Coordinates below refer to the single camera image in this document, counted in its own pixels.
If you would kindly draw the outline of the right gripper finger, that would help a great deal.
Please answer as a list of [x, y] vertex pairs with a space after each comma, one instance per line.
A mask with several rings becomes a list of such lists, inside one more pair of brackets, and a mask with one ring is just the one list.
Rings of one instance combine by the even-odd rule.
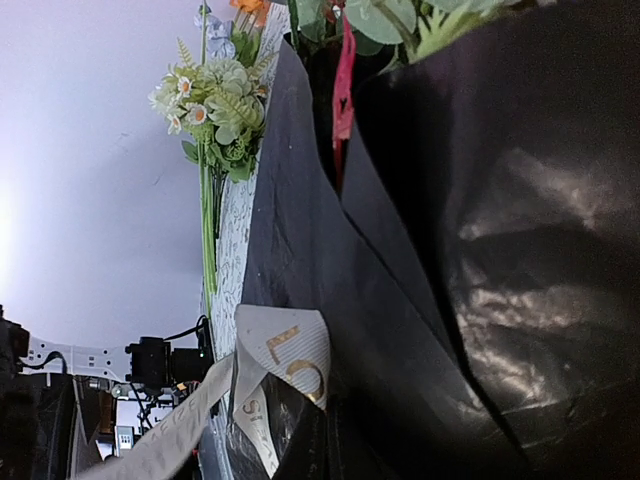
[[329, 479], [326, 426], [319, 408], [304, 406], [273, 479]]

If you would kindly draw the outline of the cream printed ribbon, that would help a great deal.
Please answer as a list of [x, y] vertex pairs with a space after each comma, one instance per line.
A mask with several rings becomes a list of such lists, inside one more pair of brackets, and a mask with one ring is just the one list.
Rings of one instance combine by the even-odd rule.
[[317, 310], [239, 305], [236, 350], [212, 365], [185, 402], [147, 432], [123, 457], [93, 467], [84, 480], [170, 479], [199, 443], [210, 410], [223, 395], [234, 397], [232, 417], [255, 447], [269, 477], [280, 465], [261, 385], [272, 375], [309, 399], [327, 404], [330, 338]]

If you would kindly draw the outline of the black wrapping paper sheet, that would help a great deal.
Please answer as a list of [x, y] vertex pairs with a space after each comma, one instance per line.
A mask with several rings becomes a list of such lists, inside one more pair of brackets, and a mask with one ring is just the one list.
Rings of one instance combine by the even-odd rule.
[[243, 292], [326, 322], [329, 479], [637, 478], [638, 3], [359, 60], [342, 169], [338, 58], [281, 44]]

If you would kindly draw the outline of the white pink flower stems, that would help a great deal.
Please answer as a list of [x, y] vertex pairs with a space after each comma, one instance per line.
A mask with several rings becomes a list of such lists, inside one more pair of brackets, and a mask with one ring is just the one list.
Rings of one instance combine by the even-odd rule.
[[390, 46], [410, 63], [504, 14], [518, 1], [286, 1], [291, 42], [317, 51], [351, 34], [365, 55]]

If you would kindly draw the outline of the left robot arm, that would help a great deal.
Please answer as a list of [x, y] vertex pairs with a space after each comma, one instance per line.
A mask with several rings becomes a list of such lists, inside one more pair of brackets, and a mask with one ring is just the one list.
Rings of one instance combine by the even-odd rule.
[[114, 400], [70, 375], [23, 375], [28, 332], [1, 320], [1, 477], [70, 479], [113, 458]]

